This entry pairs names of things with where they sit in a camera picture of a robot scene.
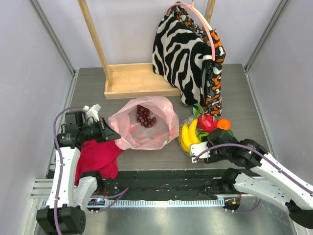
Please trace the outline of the fake orange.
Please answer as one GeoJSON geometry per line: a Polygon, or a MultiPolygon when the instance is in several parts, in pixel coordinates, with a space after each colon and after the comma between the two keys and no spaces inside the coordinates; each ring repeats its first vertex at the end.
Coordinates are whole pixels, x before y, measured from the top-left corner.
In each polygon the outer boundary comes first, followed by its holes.
{"type": "Polygon", "coordinates": [[[224,130],[230,130],[231,129],[231,122],[227,119],[220,119],[217,121],[217,127],[224,130]]]}

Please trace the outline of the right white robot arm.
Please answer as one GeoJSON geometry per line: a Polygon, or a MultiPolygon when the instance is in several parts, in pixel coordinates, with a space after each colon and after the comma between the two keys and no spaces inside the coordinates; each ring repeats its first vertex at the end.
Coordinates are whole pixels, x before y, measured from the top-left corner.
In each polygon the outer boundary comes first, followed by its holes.
{"type": "Polygon", "coordinates": [[[251,194],[280,208],[295,223],[313,227],[313,186],[279,163],[263,146],[251,139],[238,141],[226,130],[216,129],[207,137],[209,159],[228,160],[257,177],[228,168],[214,187],[223,193],[251,194]]]}

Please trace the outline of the fake red fruit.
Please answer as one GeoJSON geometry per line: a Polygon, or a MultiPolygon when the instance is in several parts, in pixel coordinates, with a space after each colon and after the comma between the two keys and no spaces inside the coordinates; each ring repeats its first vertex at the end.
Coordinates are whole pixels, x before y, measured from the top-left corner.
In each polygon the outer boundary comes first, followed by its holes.
{"type": "Polygon", "coordinates": [[[197,127],[202,132],[212,132],[217,128],[217,121],[216,119],[206,113],[200,104],[193,105],[193,115],[194,118],[198,120],[197,127]]]}

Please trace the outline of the orange green fake mango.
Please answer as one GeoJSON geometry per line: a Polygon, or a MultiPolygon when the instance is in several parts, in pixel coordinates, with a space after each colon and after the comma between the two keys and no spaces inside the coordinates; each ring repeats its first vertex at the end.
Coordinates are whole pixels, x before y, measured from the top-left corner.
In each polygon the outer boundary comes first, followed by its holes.
{"type": "Polygon", "coordinates": [[[227,133],[230,135],[230,136],[234,136],[234,134],[233,134],[233,131],[232,130],[227,130],[227,133]]]}

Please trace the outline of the pink plastic bag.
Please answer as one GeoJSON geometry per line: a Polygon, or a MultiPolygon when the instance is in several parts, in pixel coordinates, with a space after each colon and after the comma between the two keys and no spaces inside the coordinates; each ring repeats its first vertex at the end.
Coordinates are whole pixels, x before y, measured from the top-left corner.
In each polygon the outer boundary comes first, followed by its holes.
{"type": "Polygon", "coordinates": [[[159,150],[179,136],[179,118],[163,96],[132,99],[108,122],[121,136],[115,143],[122,150],[159,150]]]}

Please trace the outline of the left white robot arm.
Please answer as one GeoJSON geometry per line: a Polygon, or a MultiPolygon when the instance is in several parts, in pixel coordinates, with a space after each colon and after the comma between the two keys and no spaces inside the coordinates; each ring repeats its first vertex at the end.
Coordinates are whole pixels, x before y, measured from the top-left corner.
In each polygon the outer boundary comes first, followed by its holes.
{"type": "Polygon", "coordinates": [[[74,106],[61,111],[65,116],[60,133],[53,130],[56,166],[46,206],[36,220],[47,235],[81,235],[86,226],[88,202],[100,195],[104,181],[99,171],[87,171],[74,184],[81,148],[87,141],[103,143],[121,136],[98,115],[100,106],[74,106]]]}

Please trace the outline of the fake dark grapes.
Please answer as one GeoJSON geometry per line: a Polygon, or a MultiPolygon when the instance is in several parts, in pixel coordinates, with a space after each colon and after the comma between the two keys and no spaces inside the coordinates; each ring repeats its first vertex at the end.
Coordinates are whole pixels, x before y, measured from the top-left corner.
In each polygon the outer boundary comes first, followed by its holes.
{"type": "Polygon", "coordinates": [[[150,109],[141,105],[136,106],[136,121],[145,128],[151,128],[157,122],[157,118],[153,116],[150,109]]]}

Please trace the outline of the small fake banana bunch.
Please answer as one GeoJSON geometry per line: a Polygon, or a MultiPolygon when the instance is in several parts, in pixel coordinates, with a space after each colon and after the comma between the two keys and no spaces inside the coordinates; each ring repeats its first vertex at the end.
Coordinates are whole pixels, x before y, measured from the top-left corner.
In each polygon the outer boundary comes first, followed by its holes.
{"type": "Polygon", "coordinates": [[[198,119],[194,119],[188,127],[188,137],[192,144],[199,144],[201,141],[196,135],[196,128],[198,124],[198,119]]]}

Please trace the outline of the fake green apple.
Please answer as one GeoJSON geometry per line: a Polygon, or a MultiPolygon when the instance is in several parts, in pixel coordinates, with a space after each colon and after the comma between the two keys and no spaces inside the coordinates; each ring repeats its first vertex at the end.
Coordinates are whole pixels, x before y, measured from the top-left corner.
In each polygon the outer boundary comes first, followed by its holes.
{"type": "Polygon", "coordinates": [[[197,137],[199,139],[200,142],[204,142],[207,141],[207,136],[209,135],[208,132],[200,132],[197,137]]]}

